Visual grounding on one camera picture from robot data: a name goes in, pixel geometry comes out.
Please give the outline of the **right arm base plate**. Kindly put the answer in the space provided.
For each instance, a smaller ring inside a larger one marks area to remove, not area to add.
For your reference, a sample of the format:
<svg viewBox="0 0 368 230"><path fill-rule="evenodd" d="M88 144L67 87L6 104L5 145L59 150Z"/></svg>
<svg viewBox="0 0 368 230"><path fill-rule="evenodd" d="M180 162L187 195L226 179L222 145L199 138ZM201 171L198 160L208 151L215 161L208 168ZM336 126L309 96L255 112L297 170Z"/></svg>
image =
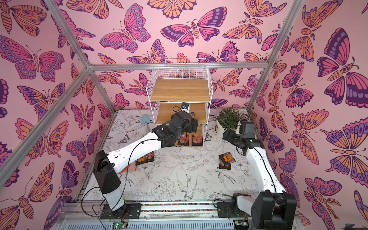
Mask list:
<svg viewBox="0 0 368 230"><path fill-rule="evenodd" d="M229 202L216 202L214 204L219 218L237 218L244 219L249 218L250 215L236 208Z"/></svg>

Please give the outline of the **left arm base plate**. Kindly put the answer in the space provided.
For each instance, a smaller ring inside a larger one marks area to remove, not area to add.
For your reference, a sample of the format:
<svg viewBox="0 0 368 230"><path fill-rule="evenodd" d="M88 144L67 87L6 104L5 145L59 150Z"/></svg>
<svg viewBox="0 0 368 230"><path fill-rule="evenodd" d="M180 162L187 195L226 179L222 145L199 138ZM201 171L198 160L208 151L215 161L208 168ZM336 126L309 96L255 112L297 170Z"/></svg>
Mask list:
<svg viewBox="0 0 368 230"><path fill-rule="evenodd" d="M104 205L101 219L138 219L141 213L141 203L124 204L116 211L112 211L108 204Z"/></svg>

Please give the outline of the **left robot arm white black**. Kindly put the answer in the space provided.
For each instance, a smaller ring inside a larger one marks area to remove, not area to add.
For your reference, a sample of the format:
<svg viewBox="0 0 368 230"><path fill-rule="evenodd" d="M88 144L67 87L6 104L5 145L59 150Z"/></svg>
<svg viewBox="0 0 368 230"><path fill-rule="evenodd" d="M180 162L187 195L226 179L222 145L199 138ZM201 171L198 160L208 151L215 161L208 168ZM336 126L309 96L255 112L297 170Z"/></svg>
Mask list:
<svg viewBox="0 0 368 230"><path fill-rule="evenodd" d="M198 120L186 111L178 111L170 121L158 125L144 137L121 149L95 156L93 174L96 178L109 211L115 212L125 205L123 192L119 190L121 181L118 174L139 158L153 151L173 147L183 134L196 133Z"/></svg>

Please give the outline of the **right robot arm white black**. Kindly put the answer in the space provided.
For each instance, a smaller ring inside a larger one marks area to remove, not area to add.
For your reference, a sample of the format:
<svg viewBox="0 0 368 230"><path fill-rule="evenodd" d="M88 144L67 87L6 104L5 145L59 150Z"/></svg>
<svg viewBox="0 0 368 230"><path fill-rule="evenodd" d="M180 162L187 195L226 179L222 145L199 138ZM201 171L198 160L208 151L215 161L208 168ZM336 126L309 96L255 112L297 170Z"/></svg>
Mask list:
<svg viewBox="0 0 368 230"><path fill-rule="evenodd" d="M235 193L232 196L233 214L250 218L246 224L249 230L291 230L297 199L275 176L265 147L256 137L254 124L242 120L236 130L225 129L222 138L246 157L257 182L255 195Z"/></svg>

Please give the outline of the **red tea bag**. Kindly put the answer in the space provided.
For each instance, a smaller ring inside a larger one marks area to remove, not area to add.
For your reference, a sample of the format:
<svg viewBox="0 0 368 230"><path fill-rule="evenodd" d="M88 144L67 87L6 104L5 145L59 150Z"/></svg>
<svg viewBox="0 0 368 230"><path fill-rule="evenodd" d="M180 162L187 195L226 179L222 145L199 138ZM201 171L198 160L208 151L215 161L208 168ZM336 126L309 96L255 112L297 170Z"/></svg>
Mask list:
<svg viewBox="0 0 368 230"><path fill-rule="evenodd" d="M184 134L178 140L177 145L179 147L181 147L181 146L189 146L189 140L190 140L190 136L188 134Z"/></svg>
<svg viewBox="0 0 368 230"><path fill-rule="evenodd" d="M231 170L231 163L225 161L225 159L223 158L223 156L219 155L219 169L223 169L223 170Z"/></svg>
<svg viewBox="0 0 368 230"><path fill-rule="evenodd" d="M203 136L202 135L192 135L191 146L203 146Z"/></svg>

